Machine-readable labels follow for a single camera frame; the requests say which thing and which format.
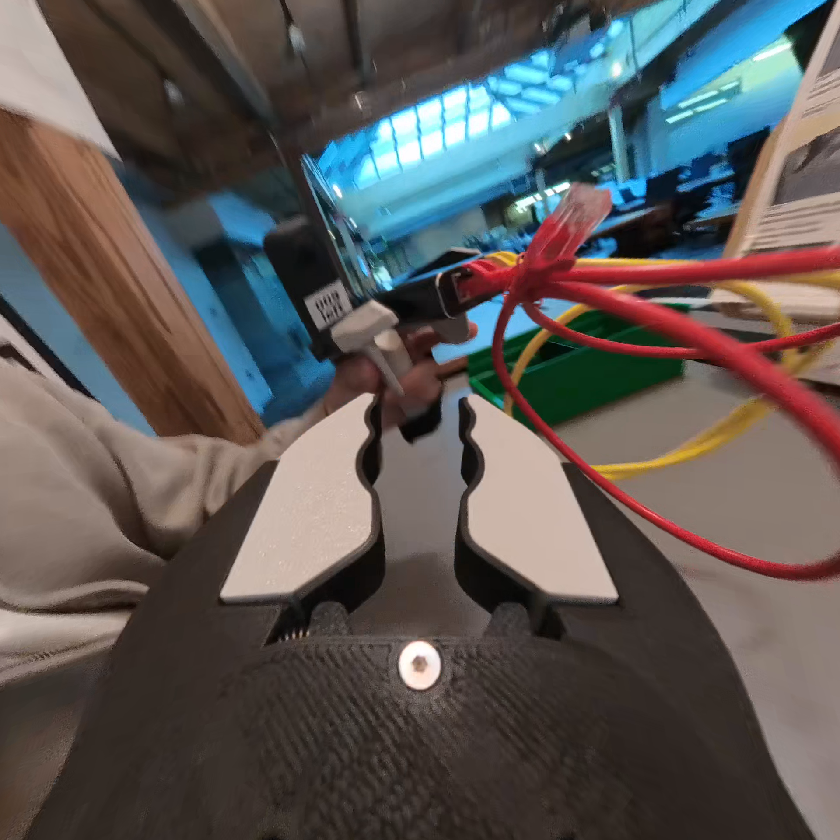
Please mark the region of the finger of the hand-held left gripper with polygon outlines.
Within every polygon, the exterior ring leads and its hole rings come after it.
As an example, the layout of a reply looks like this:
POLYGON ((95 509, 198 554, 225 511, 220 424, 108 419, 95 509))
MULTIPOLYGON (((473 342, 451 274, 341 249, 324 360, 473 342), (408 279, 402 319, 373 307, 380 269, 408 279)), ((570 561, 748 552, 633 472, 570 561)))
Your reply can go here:
POLYGON ((393 310, 378 301, 368 301, 333 325, 330 335, 340 351, 363 355, 381 373, 384 384, 404 396, 407 347, 397 331, 398 323, 393 310))

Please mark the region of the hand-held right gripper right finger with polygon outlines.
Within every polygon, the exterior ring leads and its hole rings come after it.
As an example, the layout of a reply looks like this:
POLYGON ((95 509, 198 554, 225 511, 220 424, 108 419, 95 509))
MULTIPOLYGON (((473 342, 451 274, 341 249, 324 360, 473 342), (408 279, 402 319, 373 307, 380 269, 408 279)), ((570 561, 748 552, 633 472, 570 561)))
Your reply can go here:
POLYGON ((458 432, 465 491, 456 574, 465 592, 484 607, 616 604, 616 585, 551 447, 476 395, 458 403, 458 432))

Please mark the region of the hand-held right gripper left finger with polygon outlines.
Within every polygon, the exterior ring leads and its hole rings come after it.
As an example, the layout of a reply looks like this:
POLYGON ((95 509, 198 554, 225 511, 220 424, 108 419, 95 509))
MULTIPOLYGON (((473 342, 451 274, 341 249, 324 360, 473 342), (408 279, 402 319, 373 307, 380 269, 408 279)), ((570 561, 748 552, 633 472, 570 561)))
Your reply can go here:
POLYGON ((374 544, 382 523, 363 456, 378 451, 377 407, 357 397, 278 458, 222 603, 300 600, 374 544))

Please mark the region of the black ethernet splitter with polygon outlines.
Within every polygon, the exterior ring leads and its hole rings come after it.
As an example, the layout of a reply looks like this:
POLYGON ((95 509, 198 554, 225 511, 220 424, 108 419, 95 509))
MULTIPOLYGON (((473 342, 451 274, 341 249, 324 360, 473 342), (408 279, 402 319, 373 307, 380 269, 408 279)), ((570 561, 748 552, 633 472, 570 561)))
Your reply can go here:
POLYGON ((377 292, 373 299, 393 311, 398 323, 406 326, 454 320, 469 309, 464 288, 472 277, 467 266, 428 271, 391 290, 377 292))

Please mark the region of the green plastic bin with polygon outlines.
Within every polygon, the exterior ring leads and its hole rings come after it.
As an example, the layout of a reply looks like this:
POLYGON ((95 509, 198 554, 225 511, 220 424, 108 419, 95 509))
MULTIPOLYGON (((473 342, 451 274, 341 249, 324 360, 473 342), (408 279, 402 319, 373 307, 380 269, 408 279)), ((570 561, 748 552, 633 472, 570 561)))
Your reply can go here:
MULTIPOLYGON (((599 311, 576 318, 570 328, 619 343, 668 345, 661 335, 599 311)), ((511 374, 519 355, 538 333, 539 328, 534 328, 505 340, 503 354, 511 374)), ((551 336, 528 364, 518 387, 542 419, 555 426, 680 377, 684 367, 683 360, 607 353, 551 336)), ((467 357, 467 375, 474 393, 503 406, 506 393, 495 372, 491 349, 467 357)))

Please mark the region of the person's left forearm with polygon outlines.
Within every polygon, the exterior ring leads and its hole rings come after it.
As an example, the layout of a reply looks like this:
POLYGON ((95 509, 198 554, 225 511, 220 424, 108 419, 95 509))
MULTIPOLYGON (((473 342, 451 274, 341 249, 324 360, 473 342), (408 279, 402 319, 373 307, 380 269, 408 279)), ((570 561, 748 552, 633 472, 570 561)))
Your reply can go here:
POLYGON ((261 466, 328 416, 320 400, 258 443, 149 437, 60 381, 2 361, 2 681, 80 657, 261 466))

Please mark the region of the person's left hand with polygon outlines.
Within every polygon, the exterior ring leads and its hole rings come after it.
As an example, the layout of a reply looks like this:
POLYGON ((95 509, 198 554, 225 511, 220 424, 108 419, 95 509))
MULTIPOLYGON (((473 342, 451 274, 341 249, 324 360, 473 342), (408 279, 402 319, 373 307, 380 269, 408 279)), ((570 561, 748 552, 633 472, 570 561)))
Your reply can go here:
POLYGON ((385 431, 404 425, 435 404, 443 386, 433 349, 445 340, 431 327, 404 331, 403 339, 413 366, 401 379, 402 395, 384 383, 382 373, 372 361, 363 356, 351 356, 340 362, 335 370, 332 384, 322 400, 325 412, 335 413, 359 396, 374 394, 380 398, 381 426, 385 431))

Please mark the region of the white paper notice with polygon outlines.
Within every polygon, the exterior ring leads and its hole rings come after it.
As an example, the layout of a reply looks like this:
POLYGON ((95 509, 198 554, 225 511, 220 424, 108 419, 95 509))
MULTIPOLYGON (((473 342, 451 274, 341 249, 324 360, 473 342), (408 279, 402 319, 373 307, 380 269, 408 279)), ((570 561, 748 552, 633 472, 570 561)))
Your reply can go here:
POLYGON ((1 107, 121 161, 35 1, 1 2, 1 107))

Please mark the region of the printed instruction sheet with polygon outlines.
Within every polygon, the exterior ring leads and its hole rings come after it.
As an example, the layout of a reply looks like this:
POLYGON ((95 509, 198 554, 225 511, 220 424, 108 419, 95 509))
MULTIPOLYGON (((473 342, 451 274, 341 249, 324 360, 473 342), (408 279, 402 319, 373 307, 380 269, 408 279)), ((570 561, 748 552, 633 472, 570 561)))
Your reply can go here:
POLYGON ((800 88, 742 207, 738 255, 838 246, 839 9, 834 2, 800 88))

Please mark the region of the wooden post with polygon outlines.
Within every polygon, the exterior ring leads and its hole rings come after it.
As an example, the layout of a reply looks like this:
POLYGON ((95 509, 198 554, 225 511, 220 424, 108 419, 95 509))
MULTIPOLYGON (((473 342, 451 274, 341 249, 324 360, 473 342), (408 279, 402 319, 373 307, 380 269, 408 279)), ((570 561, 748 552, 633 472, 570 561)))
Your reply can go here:
POLYGON ((1 187, 3 225, 157 434, 262 436, 105 153, 2 109, 1 187))

